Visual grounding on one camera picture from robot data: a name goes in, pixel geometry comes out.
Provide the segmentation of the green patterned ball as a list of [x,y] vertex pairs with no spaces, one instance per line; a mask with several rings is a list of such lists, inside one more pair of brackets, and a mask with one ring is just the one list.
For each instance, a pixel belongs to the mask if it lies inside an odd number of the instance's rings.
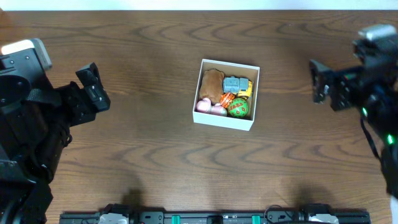
[[233,118],[243,118],[249,111],[249,105],[244,98],[235,98],[228,106],[228,114]]

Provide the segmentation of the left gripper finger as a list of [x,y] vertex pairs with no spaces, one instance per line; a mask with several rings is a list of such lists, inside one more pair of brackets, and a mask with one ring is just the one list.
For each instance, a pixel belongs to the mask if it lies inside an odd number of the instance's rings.
[[88,95],[90,105],[96,112],[102,112],[110,109],[111,101],[107,92],[99,84],[93,84],[84,87]]
[[94,62],[82,67],[76,75],[85,88],[96,88],[100,84],[98,67]]

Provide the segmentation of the orange patterned ball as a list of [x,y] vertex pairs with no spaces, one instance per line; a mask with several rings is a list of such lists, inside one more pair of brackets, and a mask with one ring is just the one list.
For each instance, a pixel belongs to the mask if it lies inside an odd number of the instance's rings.
[[232,101],[235,99],[236,95],[231,92],[227,92],[224,95],[221,96],[220,99],[220,105],[224,108],[228,108],[228,106],[232,103]]

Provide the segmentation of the yellow grey toy truck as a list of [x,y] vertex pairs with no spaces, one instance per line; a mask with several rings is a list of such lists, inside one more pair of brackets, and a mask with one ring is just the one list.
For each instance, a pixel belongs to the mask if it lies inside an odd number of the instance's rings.
[[238,97],[248,99],[252,97],[252,81],[242,77],[226,77],[223,80],[223,92],[230,92]]

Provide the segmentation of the brown plush toy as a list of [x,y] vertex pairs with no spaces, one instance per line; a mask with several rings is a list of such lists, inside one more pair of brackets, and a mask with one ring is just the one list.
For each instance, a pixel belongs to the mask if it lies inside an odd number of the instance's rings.
[[223,95],[224,73],[217,69],[206,70],[199,89],[200,99],[208,98],[212,104],[220,102]]

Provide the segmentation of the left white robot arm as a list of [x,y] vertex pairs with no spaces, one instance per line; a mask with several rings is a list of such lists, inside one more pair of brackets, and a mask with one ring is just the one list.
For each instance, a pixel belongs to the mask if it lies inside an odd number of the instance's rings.
[[70,128],[94,121],[110,108],[98,67],[76,72],[80,83],[33,86],[6,75],[1,84],[1,223],[45,223],[60,156],[72,141]]

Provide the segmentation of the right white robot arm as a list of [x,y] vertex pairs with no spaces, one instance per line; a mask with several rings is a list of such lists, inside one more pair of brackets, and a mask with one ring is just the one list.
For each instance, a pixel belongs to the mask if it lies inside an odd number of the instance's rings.
[[364,65],[332,70],[311,60],[313,101],[330,97],[333,111],[355,108],[373,156],[380,162],[391,197],[392,222],[397,223],[397,67],[367,68]]

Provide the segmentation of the pink white duck toy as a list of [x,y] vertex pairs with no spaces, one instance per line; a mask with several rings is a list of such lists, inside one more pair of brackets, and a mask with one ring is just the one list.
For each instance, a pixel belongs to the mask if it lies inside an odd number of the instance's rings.
[[212,114],[217,116],[227,116],[227,110],[221,106],[219,103],[212,104],[209,98],[204,98],[199,100],[195,107],[196,111],[199,113]]

